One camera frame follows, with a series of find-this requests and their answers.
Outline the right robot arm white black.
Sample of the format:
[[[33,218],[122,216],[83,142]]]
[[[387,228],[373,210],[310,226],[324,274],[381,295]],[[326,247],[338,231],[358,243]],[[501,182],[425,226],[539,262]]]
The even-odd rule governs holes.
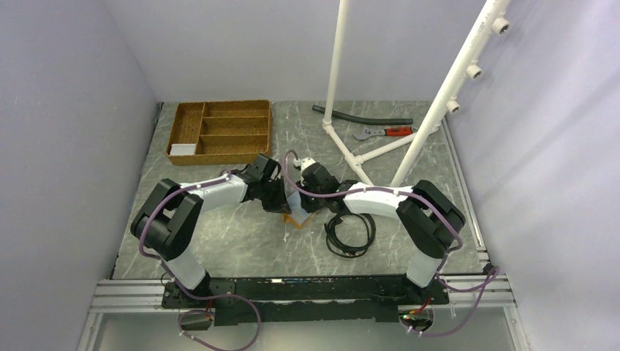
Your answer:
[[[372,186],[356,180],[338,181],[312,158],[294,162],[300,171],[296,186],[301,206],[313,213],[327,208],[335,214],[383,216],[398,219],[415,245],[403,283],[404,297],[421,303],[431,294],[431,280],[441,269],[466,218],[433,183],[418,181],[397,188]]]

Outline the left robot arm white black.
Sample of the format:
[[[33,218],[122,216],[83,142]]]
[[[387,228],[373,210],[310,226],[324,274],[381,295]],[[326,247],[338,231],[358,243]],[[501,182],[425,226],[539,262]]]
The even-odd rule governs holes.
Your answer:
[[[204,305],[211,294],[211,277],[189,248],[198,219],[223,205],[253,200],[260,201],[267,213],[290,213],[281,170],[276,160],[259,154],[245,167],[206,181],[162,179],[130,225],[139,253],[162,264],[182,286],[181,297],[190,306]]]

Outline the orange card holder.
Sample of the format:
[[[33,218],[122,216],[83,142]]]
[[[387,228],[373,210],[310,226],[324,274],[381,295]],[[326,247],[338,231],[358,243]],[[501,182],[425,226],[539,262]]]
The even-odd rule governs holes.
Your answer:
[[[310,213],[302,208],[300,193],[292,193],[287,198],[287,202],[289,204],[291,213],[281,215],[283,223],[292,224],[294,227],[299,229],[306,226],[314,215],[313,213]]]

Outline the white card stack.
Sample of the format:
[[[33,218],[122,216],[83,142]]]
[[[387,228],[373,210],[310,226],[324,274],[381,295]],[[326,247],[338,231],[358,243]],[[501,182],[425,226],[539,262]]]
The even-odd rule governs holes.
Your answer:
[[[169,155],[193,156],[195,155],[196,147],[196,143],[174,143],[170,146]]]

